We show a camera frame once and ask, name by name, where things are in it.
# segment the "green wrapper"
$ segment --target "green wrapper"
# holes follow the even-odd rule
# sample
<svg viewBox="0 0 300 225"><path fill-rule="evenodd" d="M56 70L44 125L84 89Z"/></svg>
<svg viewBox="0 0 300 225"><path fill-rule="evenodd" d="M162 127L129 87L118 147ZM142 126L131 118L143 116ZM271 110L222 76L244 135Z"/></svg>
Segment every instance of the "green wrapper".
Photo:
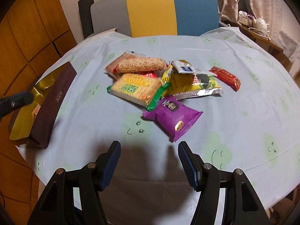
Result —
<svg viewBox="0 0 300 225"><path fill-rule="evenodd" d="M151 112L155 109L157 102L161 99L161 95L169 86L170 86L170 83L166 82L163 86L159 87L159 89L157 90L156 94L154 95L152 101L148 105L147 111Z"/></svg>
<svg viewBox="0 0 300 225"><path fill-rule="evenodd" d="M110 85L109 87L106 88L107 92L110 93L110 89L111 89L112 85Z"/></svg>

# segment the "chair backrest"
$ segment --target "chair backrest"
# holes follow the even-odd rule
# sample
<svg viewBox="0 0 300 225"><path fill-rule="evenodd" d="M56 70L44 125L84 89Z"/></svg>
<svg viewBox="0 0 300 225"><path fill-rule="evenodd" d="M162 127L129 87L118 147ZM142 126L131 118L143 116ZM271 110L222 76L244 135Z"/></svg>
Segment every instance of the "chair backrest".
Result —
<svg viewBox="0 0 300 225"><path fill-rule="evenodd" d="M193 35L219 27L217 0L99 0L91 6L94 33L143 37Z"/></svg>

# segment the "white teapot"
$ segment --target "white teapot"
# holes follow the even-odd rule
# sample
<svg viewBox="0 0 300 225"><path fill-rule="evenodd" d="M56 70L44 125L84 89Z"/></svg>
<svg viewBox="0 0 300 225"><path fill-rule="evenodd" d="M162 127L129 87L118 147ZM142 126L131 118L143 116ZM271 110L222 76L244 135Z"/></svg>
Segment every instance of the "white teapot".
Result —
<svg viewBox="0 0 300 225"><path fill-rule="evenodd" d="M254 17L252 18L253 20L253 27L262 31L265 34L268 34L270 32L270 25L266 24L266 22L263 20L263 18L257 18L255 19Z"/></svg>

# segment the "brown gift box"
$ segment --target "brown gift box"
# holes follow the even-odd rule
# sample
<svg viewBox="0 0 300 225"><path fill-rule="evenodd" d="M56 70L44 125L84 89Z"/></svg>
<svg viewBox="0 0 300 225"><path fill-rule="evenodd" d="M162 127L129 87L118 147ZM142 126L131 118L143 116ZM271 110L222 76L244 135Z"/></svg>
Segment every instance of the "brown gift box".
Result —
<svg viewBox="0 0 300 225"><path fill-rule="evenodd" d="M76 74L67 62L37 83L31 90L34 102L12 116L9 139L16 140L18 146L46 149L58 111ZM32 112L37 104L41 108L33 122Z"/></svg>

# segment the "snack pile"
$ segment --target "snack pile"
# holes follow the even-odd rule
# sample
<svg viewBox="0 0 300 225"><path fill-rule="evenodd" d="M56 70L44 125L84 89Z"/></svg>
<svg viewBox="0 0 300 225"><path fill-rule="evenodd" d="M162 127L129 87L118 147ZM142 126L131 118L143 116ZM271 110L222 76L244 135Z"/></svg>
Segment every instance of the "snack pile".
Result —
<svg viewBox="0 0 300 225"><path fill-rule="evenodd" d="M119 98L144 106L142 117L157 121L177 141L198 120L203 112L196 111L179 100L223 93L217 79L239 90L239 79L217 67L209 71L194 68L185 60L169 65L161 58L146 58L144 54L124 52L106 66L115 78L107 91Z"/></svg>

